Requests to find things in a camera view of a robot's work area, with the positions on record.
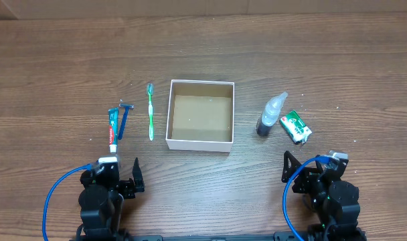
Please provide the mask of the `green soap packet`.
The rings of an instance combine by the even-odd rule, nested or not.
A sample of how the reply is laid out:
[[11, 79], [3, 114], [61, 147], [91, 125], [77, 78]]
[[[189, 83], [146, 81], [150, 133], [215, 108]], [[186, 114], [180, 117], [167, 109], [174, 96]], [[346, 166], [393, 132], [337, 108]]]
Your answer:
[[304, 144], [312, 134], [311, 129], [305, 124], [295, 110], [280, 118], [280, 124], [290, 135], [295, 144]]

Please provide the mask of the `clear bottle dark liquid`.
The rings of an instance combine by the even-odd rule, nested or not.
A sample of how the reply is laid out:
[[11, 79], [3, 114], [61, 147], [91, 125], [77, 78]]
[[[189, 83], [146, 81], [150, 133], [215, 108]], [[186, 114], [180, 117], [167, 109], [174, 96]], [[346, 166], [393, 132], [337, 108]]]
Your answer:
[[287, 92], [272, 97], [265, 105], [264, 110], [256, 124], [256, 133], [261, 137], [269, 135], [272, 127], [277, 122], [280, 111], [288, 96]]

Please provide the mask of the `toothpaste tube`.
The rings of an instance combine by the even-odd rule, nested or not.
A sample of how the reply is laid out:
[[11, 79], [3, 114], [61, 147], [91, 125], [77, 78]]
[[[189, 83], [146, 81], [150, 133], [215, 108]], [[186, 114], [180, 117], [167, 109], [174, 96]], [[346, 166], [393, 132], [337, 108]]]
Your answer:
[[109, 148], [111, 153], [117, 152], [118, 143], [118, 107], [108, 110], [109, 115]]

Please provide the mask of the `blue disposable razor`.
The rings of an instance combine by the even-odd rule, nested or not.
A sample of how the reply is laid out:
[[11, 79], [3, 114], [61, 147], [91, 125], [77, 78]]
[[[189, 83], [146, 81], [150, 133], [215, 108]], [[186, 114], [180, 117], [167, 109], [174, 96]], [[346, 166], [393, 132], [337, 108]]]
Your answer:
[[123, 114], [121, 124], [120, 124], [120, 129], [119, 129], [119, 132], [118, 132], [118, 139], [121, 140], [123, 138], [123, 134], [124, 134], [124, 131], [125, 131], [125, 126], [126, 126], [129, 111], [133, 110], [135, 106], [133, 104], [127, 104], [127, 103], [123, 103], [123, 102], [120, 103], [119, 106], [121, 108], [124, 108], [124, 110], [125, 110], [124, 114]]

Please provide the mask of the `green toothbrush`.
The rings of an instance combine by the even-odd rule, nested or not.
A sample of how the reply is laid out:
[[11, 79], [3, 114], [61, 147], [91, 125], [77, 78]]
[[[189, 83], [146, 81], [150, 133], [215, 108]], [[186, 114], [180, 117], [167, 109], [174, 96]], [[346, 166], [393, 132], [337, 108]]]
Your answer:
[[153, 141], [154, 139], [154, 126], [153, 126], [153, 102], [152, 96], [154, 93], [154, 85], [152, 83], [147, 85], [147, 95], [148, 95], [148, 114], [149, 114], [149, 139]]

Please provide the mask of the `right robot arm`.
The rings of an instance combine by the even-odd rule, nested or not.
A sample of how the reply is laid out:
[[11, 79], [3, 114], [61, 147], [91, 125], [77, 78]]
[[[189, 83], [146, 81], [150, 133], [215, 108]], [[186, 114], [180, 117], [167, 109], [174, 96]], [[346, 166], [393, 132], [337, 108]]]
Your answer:
[[[330, 151], [300, 163], [290, 151], [283, 156], [281, 181], [285, 183], [282, 194], [282, 212], [290, 228], [288, 237], [296, 240], [365, 240], [365, 233], [358, 227], [360, 213], [359, 188], [343, 181], [349, 163], [348, 154]], [[289, 190], [310, 197], [311, 210], [319, 219], [318, 224], [299, 232], [293, 226], [287, 211]]]

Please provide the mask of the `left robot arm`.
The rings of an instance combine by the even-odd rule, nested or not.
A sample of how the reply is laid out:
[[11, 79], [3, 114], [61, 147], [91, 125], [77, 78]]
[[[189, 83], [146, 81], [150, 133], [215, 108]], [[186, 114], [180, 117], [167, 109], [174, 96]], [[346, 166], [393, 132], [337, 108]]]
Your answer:
[[84, 186], [78, 198], [82, 224], [75, 239], [132, 240], [129, 232], [120, 228], [120, 216], [125, 200], [145, 190], [139, 160], [134, 160], [132, 177], [121, 180], [119, 156], [100, 157], [81, 174], [80, 183]]

